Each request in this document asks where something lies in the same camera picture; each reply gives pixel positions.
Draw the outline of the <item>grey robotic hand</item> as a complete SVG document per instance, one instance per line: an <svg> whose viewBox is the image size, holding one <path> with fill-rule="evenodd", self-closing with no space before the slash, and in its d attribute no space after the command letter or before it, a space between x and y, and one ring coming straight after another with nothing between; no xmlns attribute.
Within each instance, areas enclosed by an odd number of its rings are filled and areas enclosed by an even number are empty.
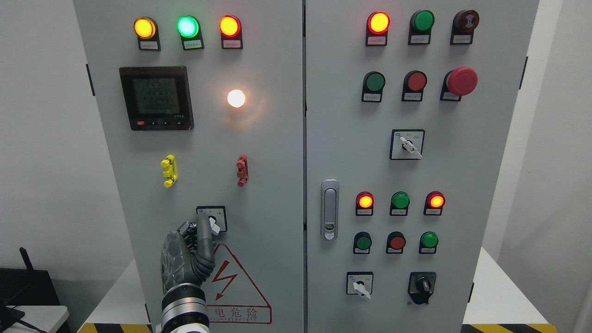
<svg viewBox="0 0 592 333"><path fill-rule="evenodd" d="M215 267L214 241L209 217L198 215L165 236L161 251L163 293L182 283L201 286Z"/></svg>

